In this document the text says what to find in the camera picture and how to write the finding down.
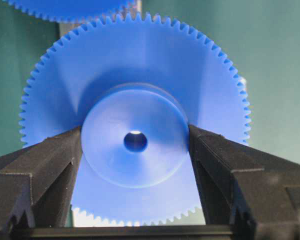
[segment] blue gear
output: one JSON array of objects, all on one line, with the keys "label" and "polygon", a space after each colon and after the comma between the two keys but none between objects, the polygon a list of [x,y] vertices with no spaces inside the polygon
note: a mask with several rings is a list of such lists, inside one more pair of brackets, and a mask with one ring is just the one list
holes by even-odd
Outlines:
[{"label": "blue gear", "polygon": [[[70,31],[36,64],[20,106],[21,140],[27,147],[83,125],[88,159],[81,160],[73,207],[110,221],[165,221],[201,205],[184,126],[247,144],[250,111],[240,80],[227,55],[185,23],[107,17]],[[132,122],[148,138],[143,165],[124,151],[124,134],[139,130]],[[173,154],[177,145],[185,151]]]},{"label": "blue gear", "polygon": [[58,23],[83,23],[128,8],[134,0],[3,0],[36,18]]}]

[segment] gear tooth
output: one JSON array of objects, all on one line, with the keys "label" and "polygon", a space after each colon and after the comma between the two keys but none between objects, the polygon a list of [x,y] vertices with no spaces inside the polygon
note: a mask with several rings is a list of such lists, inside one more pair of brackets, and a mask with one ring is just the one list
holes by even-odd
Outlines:
[{"label": "gear tooth", "polygon": [[206,37],[204,40],[204,45],[206,45],[208,49],[212,50],[212,47],[215,45],[215,42],[212,41],[210,38]]},{"label": "gear tooth", "polygon": [[126,14],[126,16],[125,16],[125,21],[126,21],[127,23],[131,23],[131,22],[133,21],[130,12],[128,12],[128,13]]},{"label": "gear tooth", "polygon": [[186,32],[186,33],[188,34],[188,33],[189,33],[189,29],[190,29],[189,25],[186,24],[185,22],[182,22],[182,23],[180,24],[180,30],[181,30],[182,32]]},{"label": "gear tooth", "polygon": [[242,100],[242,103],[244,107],[248,107],[250,105],[250,102],[246,98]]},{"label": "gear tooth", "polygon": [[21,142],[24,143],[24,146],[23,146],[23,147],[26,147],[26,146],[28,145],[28,143],[27,143],[27,136],[26,136],[26,135],[25,135],[25,136],[22,136],[22,137],[20,138],[20,140],[21,140]]},{"label": "gear tooth", "polygon": [[246,123],[244,126],[245,126],[245,132],[249,132],[251,130],[251,126],[249,123]]},{"label": "gear tooth", "polygon": [[61,41],[61,39],[59,39],[58,41],[53,43],[53,47],[56,51],[63,46],[64,46],[64,43]]},{"label": "gear tooth", "polygon": [[71,40],[71,37],[70,37],[69,33],[66,33],[65,35],[63,35],[63,36],[61,37],[61,39],[62,39],[63,42],[67,42],[67,41],[70,41],[70,40]]},{"label": "gear tooth", "polygon": [[123,19],[124,19],[124,17],[122,16],[121,13],[117,13],[115,15],[115,22],[117,22],[117,23],[123,23],[123,21],[124,21]]},{"label": "gear tooth", "polygon": [[87,25],[86,25],[85,23],[84,23],[84,24],[81,24],[80,27],[79,27],[79,31],[80,31],[80,30],[83,30],[83,31],[85,31],[85,32],[88,31]]},{"label": "gear tooth", "polygon": [[32,77],[36,78],[36,76],[38,76],[38,74],[39,74],[39,70],[37,68],[35,68],[30,74]]},{"label": "gear tooth", "polygon": [[141,13],[140,12],[136,13],[135,21],[138,22],[138,23],[142,22],[142,17],[141,17]]},{"label": "gear tooth", "polygon": [[206,41],[206,38],[207,38],[207,36],[206,35],[204,35],[202,32],[198,32],[198,34],[197,34],[197,36],[196,36],[196,39],[198,40],[198,41],[201,41],[203,44],[205,43],[205,41]]},{"label": "gear tooth", "polygon": [[24,119],[22,119],[22,120],[20,120],[20,121],[18,122],[18,124],[19,124],[20,126],[24,127],[24,126],[26,125],[26,121],[25,121]]},{"label": "gear tooth", "polygon": [[247,124],[251,123],[251,118],[248,115],[244,116],[244,119]]},{"label": "gear tooth", "polygon": [[25,116],[26,116],[26,112],[22,109],[21,112],[19,113],[19,117],[22,119],[26,119]]},{"label": "gear tooth", "polygon": [[171,26],[171,18],[166,16],[164,17],[164,25]]},{"label": "gear tooth", "polygon": [[160,16],[159,14],[154,15],[154,16],[153,16],[153,22],[154,22],[155,24],[161,24],[161,23],[162,23],[162,22],[161,22],[161,16]]},{"label": "gear tooth", "polygon": [[251,110],[250,110],[249,107],[246,106],[245,108],[243,108],[243,110],[245,111],[245,114],[246,114],[246,115],[251,114]]},{"label": "gear tooth", "polygon": [[173,21],[171,22],[171,27],[180,30],[180,21],[178,19],[173,19]]},{"label": "gear tooth", "polygon": [[244,90],[240,91],[241,96],[243,96],[244,98],[248,97],[248,93]]},{"label": "gear tooth", "polygon": [[32,86],[35,83],[35,79],[33,77],[30,77],[26,80],[26,83]]},{"label": "gear tooth", "polygon": [[97,22],[96,21],[91,21],[88,23],[92,28],[95,28],[97,26]]},{"label": "gear tooth", "polygon": [[23,95],[22,97],[21,97],[21,100],[23,101],[23,103],[22,103],[22,105],[27,105],[27,102],[29,101],[29,97],[28,97],[29,95]]},{"label": "gear tooth", "polygon": [[172,27],[177,30],[177,31],[180,31],[180,21],[176,20],[172,22]]},{"label": "gear tooth", "polygon": [[24,126],[21,127],[21,129],[19,129],[19,133],[20,134],[26,134],[26,129]]},{"label": "gear tooth", "polygon": [[43,20],[47,20],[47,19],[48,19],[48,15],[43,14],[43,15],[41,16],[41,18],[42,18]]},{"label": "gear tooth", "polygon": [[234,64],[231,60],[229,60],[228,58],[224,60],[223,62],[229,69],[230,67]]},{"label": "gear tooth", "polygon": [[108,25],[113,24],[113,21],[112,21],[112,19],[109,16],[105,17],[105,24],[108,24]]},{"label": "gear tooth", "polygon": [[38,63],[35,64],[35,68],[37,70],[39,70],[39,72],[44,68],[44,62],[43,61],[39,61]]},{"label": "gear tooth", "polygon": [[219,47],[218,45],[216,44],[213,44],[211,50],[214,52],[214,54],[216,56],[219,56],[219,53],[221,52],[221,47]]},{"label": "gear tooth", "polygon": [[21,108],[22,110],[25,110],[27,108],[27,104],[20,104],[19,108]]},{"label": "gear tooth", "polygon": [[221,61],[224,62],[227,59],[227,54],[225,54],[222,50],[219,52],[218,57],[221,58]]},{"label": "gear tooth", "polygon": [[243,137],[244,140],[248,140],[250,138],[249,133],[247,133],[246,131],[243,134],[244,134],[244,137]]},{"label": "gear tooth", "polygon": [[31,93],[31,87],[30,86],[26,86],[24,89],[23,89],[23,91],[26,93],[26,94],[30,94]]},{"label": "gear tooth", "polygon": [[151,17],[151,14],[150,14],[149,12],[147,12],[147,13],[145,14],[145,19],[144,19],[144,21],[145,21],[146,23],[151,23],[151,22],[152,22],[152,17]]},{"label": "gear tooth", "polygon": [[191,26],[191,27],[189,28],[189,34],[190,34],[194,39],[197,38],[198,32],[199,32],[199,31],[198,31],[197,29],[195,29],[193,26]]}]

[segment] spur gear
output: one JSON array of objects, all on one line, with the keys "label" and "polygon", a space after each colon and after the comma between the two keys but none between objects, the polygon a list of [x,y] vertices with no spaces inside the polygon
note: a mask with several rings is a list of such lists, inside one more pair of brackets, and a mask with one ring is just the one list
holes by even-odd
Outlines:
[{"label": "spur gear", "polygon": [[83,23],[120,12],[134,0],[3,0],[30,16],[58,23]]},{"label": "spur gear", "polygon": [[32,71],[21,140],[27,147],[83,125],[73,208],[124,224],[172,220],[201,205],[187,125],[247,144],[249,102],[237,72],[178,20],[128,13],[89,22]]}]

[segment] green background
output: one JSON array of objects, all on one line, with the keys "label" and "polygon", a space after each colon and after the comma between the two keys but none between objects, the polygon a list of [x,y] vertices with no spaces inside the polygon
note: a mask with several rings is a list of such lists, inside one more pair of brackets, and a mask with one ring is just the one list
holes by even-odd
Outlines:
[{"label": "green background", "polygon": [[[247,80],[250,146],[300,163],[300,0],[143,0],[142,9],[178,18],[222,47]],[[58,36],[56,23],[0,0],[0,156],[22,147],[23,88]]]}]

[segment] bore hole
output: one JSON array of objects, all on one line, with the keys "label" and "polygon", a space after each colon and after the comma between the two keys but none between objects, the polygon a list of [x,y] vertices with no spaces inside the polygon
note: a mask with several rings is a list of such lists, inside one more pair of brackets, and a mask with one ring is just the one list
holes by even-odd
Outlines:
[{"label": "bore hole", "polygon": [[137,130],[129,132],[124,137],[124,145],[131,152],[142,152],[147,146],[146,136]]}]

